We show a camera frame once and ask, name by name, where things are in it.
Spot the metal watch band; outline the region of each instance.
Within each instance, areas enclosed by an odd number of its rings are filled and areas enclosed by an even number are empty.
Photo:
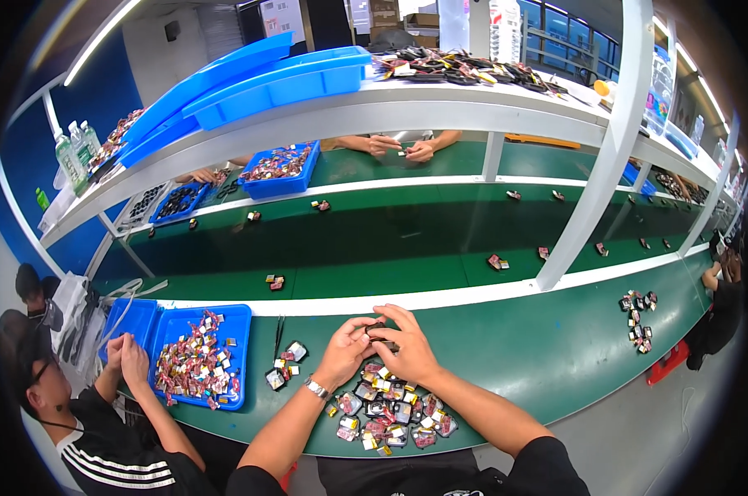
[[[333,393],[332,391],[328,391],[325,388],[321,387],[318,382],[315,382],[310,378],[310,375],[307,379],[305,379],[305,387],[307,387],[311,393],[315,393],[324,401],[329,400],[330,395]]]

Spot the glasses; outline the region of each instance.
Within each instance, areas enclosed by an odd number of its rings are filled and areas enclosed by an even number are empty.
[[[60,370],[60,357],[57,356],[57,353],[52,352],[49,358],[46,360],[46,363],[43,364],[43,367],[41,367],[41,370],[38,371],[37,374],[32,378],[32,383],[37,384],[39,380],[41,380],[41,376],[46,371],[46,368],[50,365],[50,363],[54,363],[54,366],[57,367],[57,370]]]

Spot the man's right hand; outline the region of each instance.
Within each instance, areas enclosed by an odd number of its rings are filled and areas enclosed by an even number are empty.
[[[388,149],[400,151],[402,144],[390,136],[382,136],[380,134],[375,134],[369,138],[369,153],[373,156],[385,155]]]
[[[425,385],[428,378],[442,370],[412,312],[391,304],[375,306],[374,311],[390,318],[401,329],[369,331],[371,337],[382,337],[399,344],[399,355],[394,356],[385,344],[372,342],[372,347],[390,372],[400,379]]]
[[[134,340],[134,334],[127,333],[121,350],[121,370],[130,389],[148,384],[148,366],[148,354]]]

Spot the black cap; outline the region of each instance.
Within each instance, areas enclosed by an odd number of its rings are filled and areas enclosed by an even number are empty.
[[[38,325],[18,310],[5,310],[0,317],[0,363],[12,394],[30,415],[26,390],[32,386],[32,364],[52,355],[50,329]]]
[[[415,38],[407,31],[403,29],[386,29],[374,36],[369,45],[369,52],[380,53],[414,46],[417,46]]]

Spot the black shirt with white stripes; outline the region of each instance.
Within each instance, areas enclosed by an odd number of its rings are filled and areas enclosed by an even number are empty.
[[[95,387],[69,403],[74,431],[57,443],[65,466],[88,496],[145,493],[212,494],[205,474],[183,453],[145,449]]]

